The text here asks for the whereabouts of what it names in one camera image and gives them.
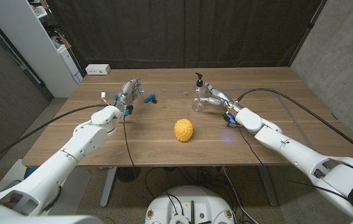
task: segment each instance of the soap dispenser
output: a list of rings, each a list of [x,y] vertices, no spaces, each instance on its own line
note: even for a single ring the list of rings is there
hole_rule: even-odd
[[[202,75],[195,73],[199,77],[197,83],[193,86],[193,99],[192,99],[192,109],[195,111],[202,111],[204,109],[204,103],[206,98],[204,82],[201,80]]]

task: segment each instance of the concrete wall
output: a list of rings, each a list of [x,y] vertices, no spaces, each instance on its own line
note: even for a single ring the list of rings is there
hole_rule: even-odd
[[[353,134],[353,1],[327,1],[291,67]]]

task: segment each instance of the wooden table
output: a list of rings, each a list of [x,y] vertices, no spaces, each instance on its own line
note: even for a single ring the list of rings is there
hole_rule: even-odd
[[[203,74],[205,82],[224,90],[233,99],[250,88],[280,91],[351,136],[291,68],[112,70],[105,76],[87,75],[58,115],[101,103],[102,91],[108,92],[107,99],[112,101],[126,81],[141,78],[141,86],[146,93],[134,102],[133,114],[126,117],[125,124],[131,157],[136,166],[258,165],[238,129],[226,126],[222,118],[223,107],[206,105],[202,112],[191,109],[192,87],[197,80],[195,72]],[[143,103],[150,94],[156,95],[157,104]],[[285,135],[321,154],[353,157],[353,146],[345,139],[274,93],[249,93],[240,104],[276,123]],[[73,129],[89,120],[97,109],[79,111],[50,124],[22,163],[27,167],[41,165],[71,138]],[[174,124],[182,118],[191,120],[194,126],[193,136],[187,142],[178,141],[174,135]],[[122,122],[116,127],[116,134],[84,158],[79,166],[131,166]],[[278,153],[258,143],[252,134],[246,130],[243,133],[265,164],[289,164]]]

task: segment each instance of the power outlet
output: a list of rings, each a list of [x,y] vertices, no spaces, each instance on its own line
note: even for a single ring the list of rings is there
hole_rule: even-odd
[[[111,68],[108,64],[90,64],[85,70],[88,75],[107,75]]]

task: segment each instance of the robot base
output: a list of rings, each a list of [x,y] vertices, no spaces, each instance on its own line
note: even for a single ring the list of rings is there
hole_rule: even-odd
[[[167,190],[170,199],[164,192],[156,197],[147,209],[145,224],[170,223],[189,224],[192,213],[194,222],[234,223],[232,209],[229,204],[216,193],[195,185],[183,185]]]

